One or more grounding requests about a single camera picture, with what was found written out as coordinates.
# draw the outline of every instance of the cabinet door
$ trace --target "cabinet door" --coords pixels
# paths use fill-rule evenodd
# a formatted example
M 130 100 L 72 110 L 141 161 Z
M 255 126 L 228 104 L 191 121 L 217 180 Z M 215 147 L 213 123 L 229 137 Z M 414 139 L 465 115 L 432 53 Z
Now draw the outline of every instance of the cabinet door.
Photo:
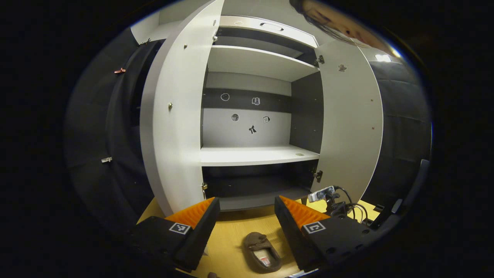
M 144 86 L 140 135 L 146 174 L 165 215 L 202 201 L 201 98 L 224 0 L 184 19 L 156 54 Z
M 314 179 L 311 191 L 337 185 L 357 202 L 372 178 L 381 150 L 383 113 L 379 87 L 358 47 L 334 41 L 315 52 L 325 61 L 319 63 L 324 125 L 317 169 L 323 171 L 323 176 L 320 183 Z

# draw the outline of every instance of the brown slipper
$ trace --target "brown slipper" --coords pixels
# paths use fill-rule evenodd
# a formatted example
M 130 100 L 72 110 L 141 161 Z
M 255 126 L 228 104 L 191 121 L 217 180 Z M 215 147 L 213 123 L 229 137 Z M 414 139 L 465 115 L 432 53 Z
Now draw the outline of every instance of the brown slipper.
M 281 258 L 265 234 L 249 233 L 244 239 L 248 259 L 262 272 L 275 272 L 281 268 Z

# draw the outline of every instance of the yellow table surface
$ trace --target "yellow table surface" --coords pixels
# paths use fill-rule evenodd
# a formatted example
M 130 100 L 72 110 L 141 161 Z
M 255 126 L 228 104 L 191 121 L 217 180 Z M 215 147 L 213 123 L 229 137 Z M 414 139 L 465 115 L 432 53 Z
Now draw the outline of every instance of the yellow table surface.
M 375 206 L 361 200 L 358 203 L 365 206 L 369 219 L 374 220 L 379 215 L 373 210 Z M 320 212 L 326 211 L 324 200 L 307 202 L 307 206 Z M 151 201 L 137 223 L 150 216 L 165 217 L 155 199 Z M 361 216 L 361 211 L 355 209 L 355 218 L 360 220 Z M 242 241 L 250 232 L 260 232 L 267 236 L 282 259 L 283 266 L 280 270 L 259 274 L 249 268 L 242 250 Z M 207 242 L 206 250 L 207 255 L 203 255 L 197 269 L 192 271 L 191 275 L 206 278 L 209 272 L 214 272 L 220 278 L 284 278 L 300 272 L 276 218 L 274 205 L 246 211 L 221 212 Z

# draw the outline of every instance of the white cabinet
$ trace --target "white cabinet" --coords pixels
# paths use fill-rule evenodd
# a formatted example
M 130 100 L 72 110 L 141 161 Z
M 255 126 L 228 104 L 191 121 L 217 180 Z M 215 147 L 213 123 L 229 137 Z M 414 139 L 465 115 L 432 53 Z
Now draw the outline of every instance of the white cabinet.
M 202 201 L 204 182 L 222 211 L 330 185 L 360 199 L 382 139 L 379 89 L 363 54 L 337 42 L 318 46 L 269 20 L 220 16 L 222 5 L 210 1 L 176 27 L 144 87 L 141 146 L 163 212 Z M 298 54 L 283 55 L 288 48 Z M 315 66 L 320 55 L 324 64 Z M 312 174 L 319 170 L 320 183 Z

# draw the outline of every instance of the cabinet handle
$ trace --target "cabinet handle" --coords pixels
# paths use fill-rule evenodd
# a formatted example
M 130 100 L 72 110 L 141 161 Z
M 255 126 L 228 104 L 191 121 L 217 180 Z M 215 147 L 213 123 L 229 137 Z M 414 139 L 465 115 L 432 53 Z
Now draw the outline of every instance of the cabinet handle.
M 284 29 L 280 26 L 276 26 L 276 25 L 273 25 L 273 24 L 269 24 L 269 23 L 261 23 L 261 27 L 263 28 L 266 28 L 266 29 L 270 29 L 270 30 L 274 30 L 274 31 L 283 31 Z

